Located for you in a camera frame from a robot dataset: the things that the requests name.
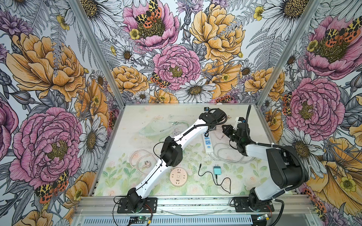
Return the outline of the white blue power strip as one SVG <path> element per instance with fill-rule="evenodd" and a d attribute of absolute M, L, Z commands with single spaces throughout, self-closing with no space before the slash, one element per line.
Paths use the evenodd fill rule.
<path fill-rule="evenodd" d="M 208 132 L 203 134 L 203 144 L 204 144 L 204 148 L 205 148 L 205 153 L 206 154 L 211 154 L 214 152 L 214 148 L 212 145 L 212 141 L 211 141 L 211 137 L 209 135 Z"/>

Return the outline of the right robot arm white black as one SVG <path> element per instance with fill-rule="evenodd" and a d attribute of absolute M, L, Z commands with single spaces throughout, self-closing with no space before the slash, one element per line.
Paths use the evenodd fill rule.
<path fill-rule="evenodd" d="M 251 139 L 248 125 L 250 110 L 249 105 L 246 118 L 238 118 L 235 126 L 223 125 L 222 132 L 236 143 L 236 149 L 243 156 L 267 161 L 269 165 L 270 177 L 249 192 L 248 206 L 256 211 L 263 204 L 300 187 L 307 181 L 308 173 L 292 146 L 265 144 Z"/>

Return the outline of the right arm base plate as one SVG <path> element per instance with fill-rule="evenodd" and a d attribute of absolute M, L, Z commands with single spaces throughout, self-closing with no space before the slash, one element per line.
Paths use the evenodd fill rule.
<path fill-rule="evenodd" d="M 249 200 L 248 197 L 233 197 L 231 206 L 236 212 L 274 212 L 274 206 L 271 200 L 260 201 Z"/>

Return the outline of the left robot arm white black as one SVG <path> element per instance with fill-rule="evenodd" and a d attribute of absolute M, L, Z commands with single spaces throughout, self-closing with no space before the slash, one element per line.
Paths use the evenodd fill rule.
<path fill-rule="evenodd" d="M 223 110 L 209 109 L 200 114 L 195 123 L 181 134 L 165 138 L 165 141 L 160 142 L 163 146 L 154 168 L 141 183 L 128 191 L 119 201 L 119 206 L 124 206 L 126 210 L 134 213 L 139 212 L 146 205 L 146 199 L 163 175 L 182 162 L 183 151 L 187 145 L 199 135 L 213 131 L 226 122 L 227 114 Z"/>

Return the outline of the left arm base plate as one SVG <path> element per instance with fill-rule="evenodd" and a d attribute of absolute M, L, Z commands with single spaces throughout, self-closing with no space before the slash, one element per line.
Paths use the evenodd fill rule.
<path fill-rule="evenodd" d="M 134 214 L 134 213 L 156 213 L 157 210 L 157 198 L 148 197 L 142 200 L 129 201 L 127 198 L 121 198 L 118 202 L 117 213 L 118 214 Z"/>

